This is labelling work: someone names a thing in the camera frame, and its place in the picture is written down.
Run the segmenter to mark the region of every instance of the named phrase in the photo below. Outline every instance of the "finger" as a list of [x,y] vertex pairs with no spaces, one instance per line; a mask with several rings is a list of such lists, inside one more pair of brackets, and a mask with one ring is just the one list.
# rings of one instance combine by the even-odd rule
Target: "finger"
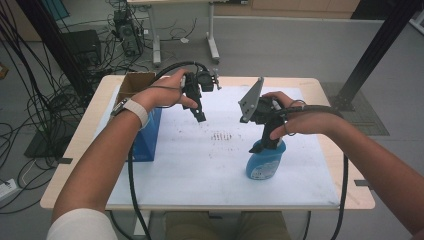
[[186,106],[186,107],[189,107],[189,108],[197,108],[197,106],[198,106],[197,103],[193,99],[188,98],[184,95],[181,96],[179,103],[182,104],[183,106]]
[[284,136],[286,134],[287,133],[286,133],[286,129],[284,128],[284,126],[280,126],[280,127],[274,129],[271,132],[271,134],[269,135],[269,138],[271,140],[275,140],[275,139],[278,139],[278,138],[280,138],[280,137],[282,137],[282,136]]
[[265,93],[262,96],[263,97],[275,97],[278,100],[280,100],[280,102],[282,104],[284,104],[285,107],[289,106],[293,102],[293,99],[291,99],[289,96],[287,96],[283,92],[269,92],[269,93]]
[[175,78],[175,79],[178,79],[178,80],[181,80],[181,78],[183,77],[183,75],[186,73],[186,72],[188,72],[188,70],[187,69],[184,69],[184,68],[180,68],[180,69],[178,69],[178,71],[176,71],[174,74],[172,74],[172,78]]

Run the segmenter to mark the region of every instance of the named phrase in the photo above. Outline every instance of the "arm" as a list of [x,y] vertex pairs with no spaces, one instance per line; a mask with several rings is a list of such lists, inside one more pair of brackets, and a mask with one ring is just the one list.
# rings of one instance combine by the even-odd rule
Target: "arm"
[[[293,102],[281,92],[267,93],[264,96],[276,97],[284,106]],[[288,131],[324,134],[334,141],[411,234],[424,229],[423,176],[337,116],[305,112],[288,117]],[[286,134],[285,129],[279,127],[270,136],[271,139],[276,139]]]
[[[180,80],[185,70],[179,70],[132,97],[147,112],[158,106],[181,103],[197,107],[196,102],[181,96]],[[130,111],[114,117],[88,147],[65,183],[53,209],[52,222],[78,208],[104,211],[107,200],[125,163],[132,142],[141,127],[139,118]]]

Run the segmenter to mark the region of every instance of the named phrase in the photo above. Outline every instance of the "black pole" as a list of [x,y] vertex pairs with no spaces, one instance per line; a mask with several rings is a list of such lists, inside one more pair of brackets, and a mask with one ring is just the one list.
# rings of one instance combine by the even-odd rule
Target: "black pole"
[[408,24],[421,0],[400,0],[378,30],[365,53],[337,96],[330,96],[331,105],[338,110],[350,109],[350,104],[371,72]]
[[16,0],[16,2],[74,87],[82,104],[87,107],[94,90],[63,41],[55,20],[43,5],[42,0]]

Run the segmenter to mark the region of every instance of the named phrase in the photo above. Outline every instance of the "blue container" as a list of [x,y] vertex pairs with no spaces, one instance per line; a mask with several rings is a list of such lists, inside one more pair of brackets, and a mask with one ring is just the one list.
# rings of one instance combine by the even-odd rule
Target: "blue container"
[[134,162],[152,162],[155,159],[161,115],[162,108],[153,109],[146,127],[138,131],[134,140]]
[[260,153],[254,153],[246,166],[247,177],[254,180],[265,180],[274,176],[280,165],[281,156],[286,150],[286,144],[283,140],[279,143],[277,149],[263,149]]

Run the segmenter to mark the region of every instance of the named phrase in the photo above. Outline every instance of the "white wristband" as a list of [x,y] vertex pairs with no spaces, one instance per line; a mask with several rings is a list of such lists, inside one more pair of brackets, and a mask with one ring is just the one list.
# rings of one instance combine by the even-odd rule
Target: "white wristband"
[[131,99],[128,99],[128,101],[124,104],[124,108],[130,110],[138,116],[141,122],[141,128],[146,127],[147,122],[149,120],[149,114],[143,106]]

